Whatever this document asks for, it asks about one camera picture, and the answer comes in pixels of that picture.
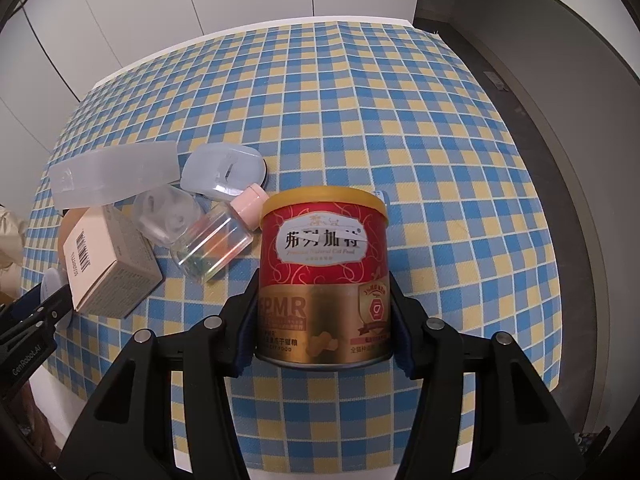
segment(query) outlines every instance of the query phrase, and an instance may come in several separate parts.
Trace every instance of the clear plastic bottle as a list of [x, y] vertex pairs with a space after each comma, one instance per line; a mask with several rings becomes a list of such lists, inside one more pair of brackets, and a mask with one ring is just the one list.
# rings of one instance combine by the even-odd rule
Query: clear plastic bottle
[[175, 264], [196, 282], [210, 280], [254, 239], [267, 199], [251, 184], [229, 204], [217, 204], [171, 245]]

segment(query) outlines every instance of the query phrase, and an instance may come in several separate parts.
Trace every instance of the floor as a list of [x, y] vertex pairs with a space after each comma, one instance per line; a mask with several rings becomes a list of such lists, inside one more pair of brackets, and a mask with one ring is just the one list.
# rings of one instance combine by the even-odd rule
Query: floor
[[596, 304], [591, 266], [578, 215], [558, 166], [517, 97], [498, 90], [484, 74], [495, 72], [449, 23], [416, 18], [414, 26], [436, 32], [462, 59], [500, 113], [542, 202], [553, 240], [562, 295], [562, 361], [553, 396], [572, 431], [582, 431], [595, 372]]

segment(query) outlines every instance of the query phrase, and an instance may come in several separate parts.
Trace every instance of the cat food can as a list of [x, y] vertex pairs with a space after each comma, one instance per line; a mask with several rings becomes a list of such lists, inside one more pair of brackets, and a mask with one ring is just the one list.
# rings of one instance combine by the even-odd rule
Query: cat food can
[[391, 356], [384, 203], [350, 187], [272, 196], [262, 209], [256, 356], [340, 370]]

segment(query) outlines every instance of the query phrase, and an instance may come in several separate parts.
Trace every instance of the blue and yellow checkered cloth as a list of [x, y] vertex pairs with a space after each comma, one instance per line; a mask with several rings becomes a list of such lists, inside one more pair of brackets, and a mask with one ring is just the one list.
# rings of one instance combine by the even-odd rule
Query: blue and yellow checkered cloth
[[[558, 382], [558, 271], [545, 216], [504, 123], [436, 35], [325, 22], [239, 32], [159, 56], [90, 92], [49, 164], [101, 146], [174, 140], [183, 166], [204, 142], [240, 142], [268, 165], [269, 193], [331, 184], [384, 190], [389, 267], [405, 294], [456, 329], [516, 336]], [[119, 203], [125, 212], [132, 200]], [[45, 171], [22, 286], [57, 264], [60, 216]], [[259, 237], [206, 286], [156, 248], [164, 282], [123, 320], [75, 316], [47, 368], [86, 398], [136, 330], [178, 332], [220, 311], [258, 266]], [[177, 449], [187, 452], [182, 382], [172, 377]], [[392, 363], [310, 373], [254, 360], [227, 383], [249, 467], [331, 473], [398, 463], [420, 384]], [[473, 430], [465, 378], [460, 442]]]

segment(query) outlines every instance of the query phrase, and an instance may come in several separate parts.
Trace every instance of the barcode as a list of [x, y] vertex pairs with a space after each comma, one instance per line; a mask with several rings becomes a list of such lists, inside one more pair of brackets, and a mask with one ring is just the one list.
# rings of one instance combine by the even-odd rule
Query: barcode
[[89, 261], [89, 253], [86, 250], [86, 240], [84, 239], [84, 231], [76, 238], [76, 246], [78, 247], [78, 259], [80, 260], [80, 270], [84, 270], [91, 265]]

